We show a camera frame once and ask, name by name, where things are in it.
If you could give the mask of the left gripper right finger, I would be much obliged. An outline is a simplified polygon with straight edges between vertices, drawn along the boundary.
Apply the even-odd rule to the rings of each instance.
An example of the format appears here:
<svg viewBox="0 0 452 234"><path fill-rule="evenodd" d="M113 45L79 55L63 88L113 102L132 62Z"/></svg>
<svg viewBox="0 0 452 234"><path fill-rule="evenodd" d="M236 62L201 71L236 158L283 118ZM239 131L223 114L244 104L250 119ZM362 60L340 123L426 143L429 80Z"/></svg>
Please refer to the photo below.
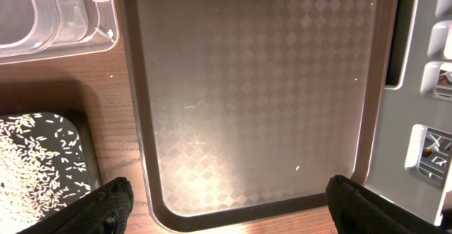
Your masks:
<svg viewBox="0 0 452 234"><path fill-rule="evenodd" d="M329 180L326 198L339 234L448 233L342 175Z"/></svg>

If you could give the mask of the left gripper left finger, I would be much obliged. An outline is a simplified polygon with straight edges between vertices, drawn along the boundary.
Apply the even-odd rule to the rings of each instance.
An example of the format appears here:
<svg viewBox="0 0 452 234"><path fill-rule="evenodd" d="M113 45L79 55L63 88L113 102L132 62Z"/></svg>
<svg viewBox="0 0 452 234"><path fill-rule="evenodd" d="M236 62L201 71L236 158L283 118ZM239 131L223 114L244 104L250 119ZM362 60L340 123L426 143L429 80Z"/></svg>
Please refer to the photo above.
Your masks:
<svg viewBox="0 0 452 234"><path fill-rule="evenodd" d="M117 177L20 234L124 234L133 209L133 190Z"/></svg>

